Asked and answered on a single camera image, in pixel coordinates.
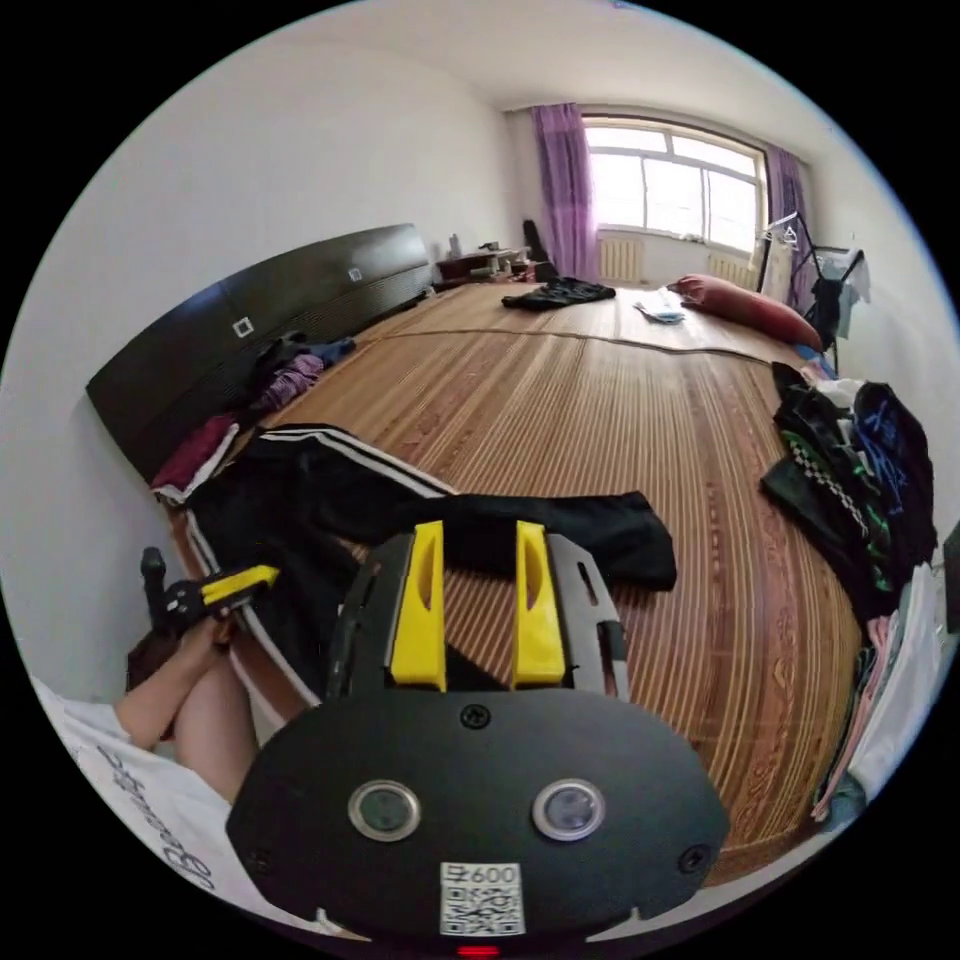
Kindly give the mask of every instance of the window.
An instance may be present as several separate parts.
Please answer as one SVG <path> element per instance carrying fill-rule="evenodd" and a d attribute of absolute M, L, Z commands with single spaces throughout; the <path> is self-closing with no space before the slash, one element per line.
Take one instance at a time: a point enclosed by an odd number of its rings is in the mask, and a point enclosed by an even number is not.
<path fill-rule="evenodd" d="M 587 143 L 601 228 L 753 251 L 762 226 L 759 152 L 678 127 L 605 126 L 599 119 L 588 121 Z"/>

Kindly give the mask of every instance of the person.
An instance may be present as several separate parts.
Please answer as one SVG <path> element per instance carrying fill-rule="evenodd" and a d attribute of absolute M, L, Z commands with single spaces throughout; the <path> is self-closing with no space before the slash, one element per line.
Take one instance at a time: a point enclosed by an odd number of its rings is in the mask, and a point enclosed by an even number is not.
<path fill-rule="evenodd" d="M 352 937 L 322 913 L 309 923 L 270 904 L 227 837 L 230 806 L 259 749 L 249 696 L 227 653 L 229 638 L 226 623 L 203 621 L 114 705 L 65 700 L 31 681 L 74 762 L 168 866 L 265 919 Z M 171 724 L 176 760 L 154 752 Z"/>

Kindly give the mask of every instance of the checkered pattern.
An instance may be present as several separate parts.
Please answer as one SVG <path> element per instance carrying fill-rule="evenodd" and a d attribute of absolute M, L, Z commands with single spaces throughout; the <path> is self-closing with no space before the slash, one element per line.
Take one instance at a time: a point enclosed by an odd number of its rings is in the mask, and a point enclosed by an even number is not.
<path fill-rule="evenodd" d="M 823 469 L 816 454 L 794 440 L 791 440 L 789 445 L 790 454 L 792 455 L 797 466 L 803 471 L 804 476 L 808 477 L 819 486 L 825 487 L 827 490 L 829 490 L 830 493 L 832 493 L 833 496 L 840 501 L 847 513 L 849 513 L 850 516 L 856 520 L 864 539 L 869 537 L 870 530 L 867 527 L 866 521 L 863 519 L 863 514 L 857 508 L 857 505 L 853 502 L 853 499 L 850 497 L 847 491 L 844 490 L 843 487 L 840 486 L 840 484 L 837 483 L 837 481 L 834 480 L 833 477 Z"/>

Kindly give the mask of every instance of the qr code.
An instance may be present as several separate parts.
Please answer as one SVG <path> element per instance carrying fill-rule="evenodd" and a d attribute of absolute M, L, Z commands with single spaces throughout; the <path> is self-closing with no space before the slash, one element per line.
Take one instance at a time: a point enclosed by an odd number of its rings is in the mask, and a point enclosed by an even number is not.
<path fill-rule="evenodd" d="M 525 932 L 517 863 L 442 863 L 440 932 L 453 937 L 510 937 Z"/>

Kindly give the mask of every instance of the dark brown headboard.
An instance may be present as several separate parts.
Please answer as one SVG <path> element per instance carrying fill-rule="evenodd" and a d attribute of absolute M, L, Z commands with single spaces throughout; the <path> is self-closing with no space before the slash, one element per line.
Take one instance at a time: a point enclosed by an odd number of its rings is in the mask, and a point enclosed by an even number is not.
<path fill-rule="evenodd" d="M 353 336 L 416 302 L 431 278 L 410 223 L 299 247 L 174 307 L 94 375 L 87 395 L 150 481 L 193 429 L 231 409 L 267 342 L 291 330 L 317 343 Z"/>

